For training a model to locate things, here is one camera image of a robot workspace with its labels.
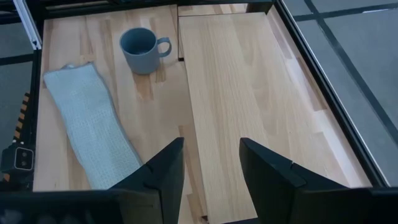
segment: wooden cutting board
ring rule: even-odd
[[[288,72],[264,13],[181,17],[180,31],[210,223],[256,216],[241,137],[348,185],[341,167],[351,164],[336,160],[319,118],[327,106]]]

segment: black frame edge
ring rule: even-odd
[[[28,110],[30,111],[28,118],[25,120],[29,122],[29,145],[35,151],[36,132],[37,132],[37,117],[39,109],[39,90],[40,90],[40,66],[42,62],[42,51],[35,50],[33,53],[32,77],[30,80],[30,97]]]
[[[130,9],[142,9],[146,7],[167,6],[177,4],[176,0],[154,0],[154,1],[137,1],[134,4],[111,4],[103,3],[89,6],[71,7],[65,9],[45,10],[44,19],[56,19],[71,16],[85,16],[91,14],[99,14],[105,12],[115,12]]]
[[[18,14],[7,13],[0,15],[0,25],[13,24],[18,22],[21,22],[21,19],[19,18]]]
[[[0,58],[0,66],[13,65],[16,63],[25,63],[33,61],[33,54],[16,55],[5,58]]]
[[[351,123],[348,115],[345,113],[343,106],[335,95],[332,87],[327,82],[325,74],[323,74],[321,68],[311,54],[310,49],[306,45],[303,37],[300,34],[300,31],[295,25],[295,21],[285,8],[284,3],[282,3],[281,0],[276,0],[274,6],[277,9],[277,12],[284,22],[293,41],[295,42],[298,51],[301,53],[305,63],[311,71],[311,74],[317,82],[317,85],[319,86],[333,115],[340,125],[340,128],[343,130],[350,146],[353,148],[353,151],[358,158],[359,163],[362,165],[368,179],[374,187],[388,187],[386,180],[380,173],[377,165],[375,165],[373,162],[368,150],[366,149],[366,146],[361,140],[361,137],[356,132],[355,127]]]
[[[275,0],[175,0],[178,6],[199,6],[213,4],[272,3]]]

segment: metal frame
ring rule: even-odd
[[[12,65],[15,63],[31,62],[33,59],[33,54],[17,55],[6,58],[0,58],[1,65]]]
[[[18,15],[25,27],[27,36],[32,44],[33,50],[40,50],[42,48],[42,39],[37,31],[35,22],[30,14],[29,8],[25,0],[13,0]]]
[[[13,24],[17,22],[21,22],[21,19],[17,14],[10,12],[9,14],[0,15],[0,25]]]
[[[48,10],[46,6],[57,5],[55,2],[40,2],[35,0],[36,4],[34,8],[30,8],[34,14],[34,19],[36,20],[37,30],[39,35],[43,35],[43,23],[45,19],[53,19],[60,17],[69,16],[82,16],[87,14],[96,14],[102,12],[110,11],[122,11],[128,9],[137,9],[143,7],[155,7],[176,4],[177,6],[192,6],[192,5],[204,5],[204,4],[234,4],[234,3],[249,3],[248,12],[254,11],[267,11],[272,5],[275,6],[279,16],[282,18],[289,34],[292,36],[298,50],[302,54],[305,63],[308,65],[311,74],[313,75],[317,85],[320,87],[323,96],[325,97],[327,103],[329,104],[337,122],[342,128],[347,140],[349,141],[354,153],[359,159],[365,173],[370,179],[373,186],[387,187],[387,182],[384,180],[380,171],[376,167],[375,163],[371,159],[366,146],[362,142],[358,132],[356,131],[353,123],[346,114],[343,105],[340,103],[338,97],[333,91],[331,85],[326,79],[323,70],[320,68],[315,56],[312,54],[309,46],[306,44],[304,38],[302,37],[298,27],[295,24],[294,18],[288,12],[286,6],[282,0],[137,0],[130,4],[118,4],[117,1],[109,1],[107,4],[97,4],[92,6],[80,6],[71,7],[63,9],[52,9]],[[64,0],[59,1],[62,4],[76,3],[76,2],[89,2],[90,0]],[[29,143],[35,145],[36,140],[36,127],[37,127],[37,109],[39,102],[39,85],[40,85],[40,63],[41,63],[41,50],[35,50],[33,54],[33,70],[32,70],[32,81],[30,88],[30,95],[32,100],[29,101],[29,106],[31,107],[30,115],[30,138]]]

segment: mug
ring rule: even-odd
[[[169,49],[159,53],[157,46],[164,42],[169,43]],[[120,37],[120,48],[131,70],[136,74],[144,75],[156,70],[160,64],[160,58],[171,53],[172,44],[168,37],[158,40],[151,30],[139,27],[125,31]]]

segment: wooden surface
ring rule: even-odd
[[[189,196],[192,206],[199,208],[195,214],[206,215],[187,76],[184,63],[177,60],[176,10],[164,6],[46,20],[42,73],[68,63],[94,61],[119,120],[144,162],[176,137],[185,137],[187,172],[182,200],[187,203]],[[158,37],[170,37],[174,46],[158,71],[149,76],[132,74],[119,47],[121,34],[139,26],[153,30]],[[34,191],[89,189],[42,78],[39,94]],[[182,208],[184,223],[189,223],[187,218],[192,222],[189,208]]]
[[[210,223],[256,216],[241,137],[343,185],[368,184],[355,158],[337,161],[350,148],[301,60],[291,70],[264,13],[181,17],[180,30]]]

